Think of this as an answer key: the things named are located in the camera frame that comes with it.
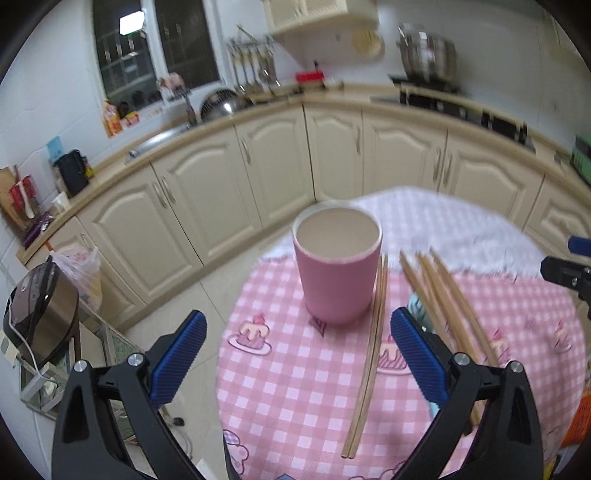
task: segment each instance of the blue gripper pad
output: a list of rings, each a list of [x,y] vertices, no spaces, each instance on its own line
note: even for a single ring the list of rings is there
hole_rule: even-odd
[[[155,408],[172,402],[193,360],[201,350],[207,336],[205,315],[194,310],[170,336],[176,338],[152,371],[149,397]],[[165,341],[165,337],[160,337],[153,349],[161,339]]]
[[[575,255],[591,257],[591,239],[572,236],[569,238],[569,251]]]
[[[443,408],[449,399],[447,372],[423,337],[434,334],[420,330],[405,308],[392,312],[390,330],[425,399]]]

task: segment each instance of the window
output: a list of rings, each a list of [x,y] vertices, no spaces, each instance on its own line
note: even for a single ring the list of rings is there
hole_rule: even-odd
[[[119,35],[119,19],[141,9],[139,0],[95,0],[96,54],[107,98],[134,108],[160,100],[148,44],[141,32]]]
[[[183,77],[189,88],[217,82],[219,73],[202,0],[154,3],[168,71]]]
[[[142,7],[155,11],[146,23],[157,25],[120,35],[119,19]],[[169,73],[189,88],[219,80],[203,0],[94,0],[93,21],[103,87],[120,111],[122,103],[139,109],[160,100],[156,80]],[[160,42],[145,31],[158,32]]]

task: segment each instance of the pink checkered tablecloth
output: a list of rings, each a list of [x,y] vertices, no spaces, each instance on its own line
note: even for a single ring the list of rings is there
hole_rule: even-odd
[[[524,365],[538,407],[544,458],[552,457],[579,405],[584,336],[573,302],[539,278],[457,274],[503,366]],[[387,308],[411,287],[390,273]],[[361,384],[369,315],[347,327],[314,320],[293,258],[263,261],[244,284],[223,334],[217,401],[224,436],[243,479],[389,480],[431,422],[428,404],[384,324],[381,360],[361,445],[340,456]],[[477,359],[484,361],[483,354]],[[457,470],[464,437],[444,473]]]

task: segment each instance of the kitchen cabinet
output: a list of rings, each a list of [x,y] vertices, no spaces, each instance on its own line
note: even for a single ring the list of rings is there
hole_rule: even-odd
[[[413,185],[437,190],[447,130],[363,115],[363,193]]]
[[[265,0],[264,5],[271,34],[333,20],[378,21],[374,0]]]
[[[68,248],[84,245],[84,236],[87,237],[88,233],[78,218],[73,217],[48,242],[55,252],[62,252]],[[44,245],[27,262],[26,267],[32,270],[43,263],[49,253],[50,251]],[[98,313],[111,326],[120,326],[145,307],[145,303],[121,279],[102,254],[100,254],[100,283],[103,302]]]
[[[107,261],[146,304],[203,266],[151,166],[105,192],[78,218]]]
[[[152,166],[204,264],[262,230],[233,128],[184,147]]]
[[[306,108],[316,200],[363,195],[361,112]]]
[[[498,151],[450,134],[439,192],[498,212],[523,229],[542,179]]]
[[[314,202],[302,107],[251,120],[236,132],[263,228]]]
[[[571,236],[591,238],[591,210],[551,181],[544,181],[527,229],[558,250],[557,256],[591,265],[591,258],[573,255],[568,248]]]

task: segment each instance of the blue object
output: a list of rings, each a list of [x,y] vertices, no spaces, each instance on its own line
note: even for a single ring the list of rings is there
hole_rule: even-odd
[[[154,407],[172,402],[206,336],[205,315],[195,311],[152,372],[149,397]]]
[[[49,152],[49,160],[55,163],[64,154],[64,147],[61,146],[60,137],[53,137],[46,145]]]
[[[443,408],[449,399],[447,373],[403,309],[392,312],[390,330],[425,399]]]
[[[572,236],[569,238],[569,251],[575,255],[591,257],[591,239]]]

